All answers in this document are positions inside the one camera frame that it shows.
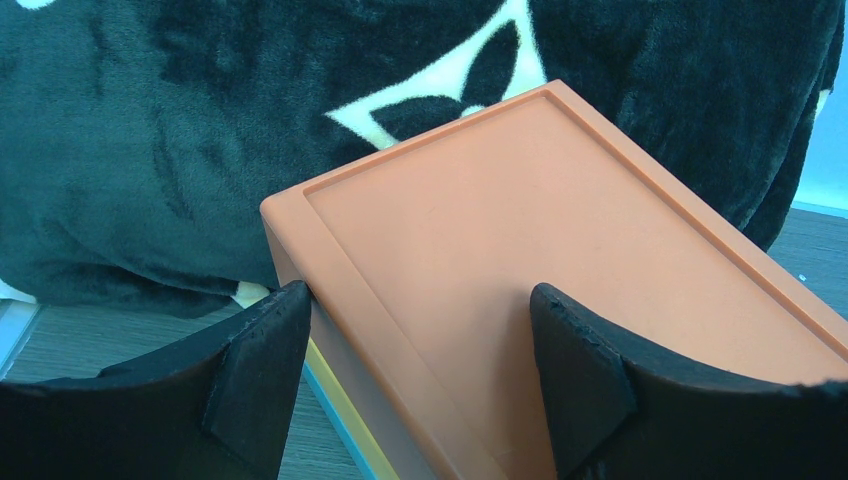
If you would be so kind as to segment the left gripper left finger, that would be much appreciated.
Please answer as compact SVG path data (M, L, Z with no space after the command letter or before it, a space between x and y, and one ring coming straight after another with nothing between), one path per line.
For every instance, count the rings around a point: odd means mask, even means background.
M5 479L274 479L310 335L291 282L93 378L1 385Z

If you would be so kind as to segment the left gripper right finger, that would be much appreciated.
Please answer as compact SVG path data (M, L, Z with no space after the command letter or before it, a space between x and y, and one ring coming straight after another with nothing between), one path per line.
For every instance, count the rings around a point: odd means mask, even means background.
M678 354L541 283L529 310L560 479L843 479L847 385Z

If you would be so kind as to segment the orange drawer organizer box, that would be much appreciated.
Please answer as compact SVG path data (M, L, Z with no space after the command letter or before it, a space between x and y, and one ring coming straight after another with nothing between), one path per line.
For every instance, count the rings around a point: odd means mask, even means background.
M368 479L843 479L847 324L561 82L265 199Z

